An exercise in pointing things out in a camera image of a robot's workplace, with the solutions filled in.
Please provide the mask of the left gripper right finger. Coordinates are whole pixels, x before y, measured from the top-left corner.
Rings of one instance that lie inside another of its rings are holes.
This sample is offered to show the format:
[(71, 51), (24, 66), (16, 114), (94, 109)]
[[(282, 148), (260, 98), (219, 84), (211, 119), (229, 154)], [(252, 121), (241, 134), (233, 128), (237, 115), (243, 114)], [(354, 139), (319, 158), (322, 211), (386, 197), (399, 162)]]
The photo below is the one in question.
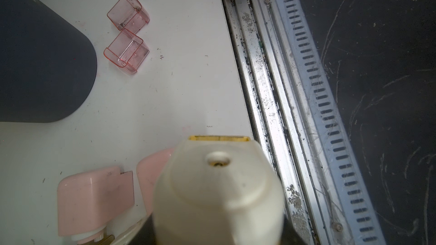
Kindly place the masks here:
[(283, 221), (282, 245), (306, 245), (287, 217)]

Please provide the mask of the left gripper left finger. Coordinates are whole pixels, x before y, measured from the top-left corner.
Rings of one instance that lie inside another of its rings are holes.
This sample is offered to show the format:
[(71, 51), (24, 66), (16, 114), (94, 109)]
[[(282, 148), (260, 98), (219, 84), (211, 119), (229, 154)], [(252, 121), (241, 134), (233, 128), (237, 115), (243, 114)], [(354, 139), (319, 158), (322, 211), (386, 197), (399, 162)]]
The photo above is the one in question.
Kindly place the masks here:
[(139, 231), (134, 235), (129, 245), (155, 245), (155, 232), (153, 215), (150, 215), (143, 223)]

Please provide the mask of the pink sharpener front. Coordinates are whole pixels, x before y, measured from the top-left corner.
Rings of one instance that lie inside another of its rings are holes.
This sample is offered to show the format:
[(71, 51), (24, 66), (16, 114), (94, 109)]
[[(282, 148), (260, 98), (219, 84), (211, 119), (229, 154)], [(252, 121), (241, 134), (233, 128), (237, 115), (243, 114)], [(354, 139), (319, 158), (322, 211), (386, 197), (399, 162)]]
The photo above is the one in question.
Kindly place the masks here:
[(137, 179), (143, 198), (146, 214), (153, 212), (153, 190), (166, 163), (174, 153), (175, 148), (165, 149), (143, 158), (136, 167)]

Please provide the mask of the pink sharpener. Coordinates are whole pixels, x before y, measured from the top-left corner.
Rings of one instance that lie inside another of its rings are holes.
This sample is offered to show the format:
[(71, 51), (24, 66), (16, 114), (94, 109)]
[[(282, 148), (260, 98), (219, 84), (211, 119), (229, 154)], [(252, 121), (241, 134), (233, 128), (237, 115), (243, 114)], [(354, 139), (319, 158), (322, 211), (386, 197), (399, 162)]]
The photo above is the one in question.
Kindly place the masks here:
[(174, 153), (175, 148), (165, 149), (143, 158), (136, 167), (137, 179), (143, 198), (146, 214), (153, 212), (153, 190), (166, 163)]
[(78, 245), (99, 242), (108, 223), (134, 206), (133, 172), (112, 166), (64, 178), (57, 187), (57, 229)]

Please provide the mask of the yellow sharpener front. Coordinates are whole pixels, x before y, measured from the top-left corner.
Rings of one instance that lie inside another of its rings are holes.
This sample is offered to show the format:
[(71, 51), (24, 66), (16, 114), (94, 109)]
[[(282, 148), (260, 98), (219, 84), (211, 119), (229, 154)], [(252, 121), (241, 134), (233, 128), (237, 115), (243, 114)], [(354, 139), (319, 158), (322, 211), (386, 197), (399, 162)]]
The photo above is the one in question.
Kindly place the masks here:
[(282, 184), (249, 137), (181, 141), (154, 187), (159, 245), (277, 245), (285, 220)]

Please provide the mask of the yellow sharpener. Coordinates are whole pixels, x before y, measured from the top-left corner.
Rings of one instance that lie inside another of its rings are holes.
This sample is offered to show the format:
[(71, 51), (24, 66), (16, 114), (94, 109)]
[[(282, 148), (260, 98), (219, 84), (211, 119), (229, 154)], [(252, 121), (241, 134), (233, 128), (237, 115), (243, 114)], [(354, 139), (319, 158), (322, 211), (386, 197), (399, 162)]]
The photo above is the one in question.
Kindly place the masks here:
[(159, 245), (277, 245), (285, 220), (282, 184), (249, 137), (181, 141), (154, 187)]
[(99, 237), (86, 242), (86, 245), (136, 245), (135, 238), (139, 236), (141, 228), (146, 223), (146, 218), (142, 218), (134, 225), (130, 226), (126, 231), (115, 237), (107, 235), (105, 231)]

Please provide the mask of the pink transparent shavings tray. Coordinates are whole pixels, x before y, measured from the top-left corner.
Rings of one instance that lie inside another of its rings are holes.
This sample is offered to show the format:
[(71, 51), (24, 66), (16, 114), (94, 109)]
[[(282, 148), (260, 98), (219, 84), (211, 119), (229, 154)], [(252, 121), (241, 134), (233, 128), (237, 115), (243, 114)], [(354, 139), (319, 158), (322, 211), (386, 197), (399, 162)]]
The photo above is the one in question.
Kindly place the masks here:
[(135, 74), (149, 52), (143, 39), (128, 29), (122, 29), (103, 54), (123, 72)]

